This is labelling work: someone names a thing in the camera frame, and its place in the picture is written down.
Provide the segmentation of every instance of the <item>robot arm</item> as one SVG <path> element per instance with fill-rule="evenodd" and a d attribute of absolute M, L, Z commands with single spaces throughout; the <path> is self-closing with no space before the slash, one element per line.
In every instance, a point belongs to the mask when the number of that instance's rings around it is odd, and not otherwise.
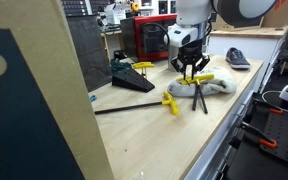
<path fill-rule="evenodd" d="M 187 65 L 192 65 L 193 75 L 209 61 L 202 55 L 207 20 L 214 9 L 228 24 L 257 20 L 265 15 L 278 0 L 177 0 L 176 24 L 169 30 L 170 45 L 179 48 L 172 60 L 174 68 L 184 74 Z"/>

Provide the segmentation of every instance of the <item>gray shoe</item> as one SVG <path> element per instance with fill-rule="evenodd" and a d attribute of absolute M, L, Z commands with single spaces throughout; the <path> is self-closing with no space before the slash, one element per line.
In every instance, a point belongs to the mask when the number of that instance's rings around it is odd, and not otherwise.
<path fill-rule="evenodd" d="M 233 69 L 249 69 L 251 67 L 243 55 L 243 53 L 236 49 L 230 48 L 226 54 L 226 61 L 231 64 Z"/>

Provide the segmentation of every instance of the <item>black pegboard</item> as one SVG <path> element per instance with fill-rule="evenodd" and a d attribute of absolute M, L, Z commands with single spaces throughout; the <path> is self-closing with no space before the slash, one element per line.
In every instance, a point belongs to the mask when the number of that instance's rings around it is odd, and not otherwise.
<path fill-rule="evenodd" d="M 264 134 L 276 140 L 277 147 L 272 149 L 261 145 L 260 149 L 288 162 L 288 113 L 282 115 L 270 113 Z"/>

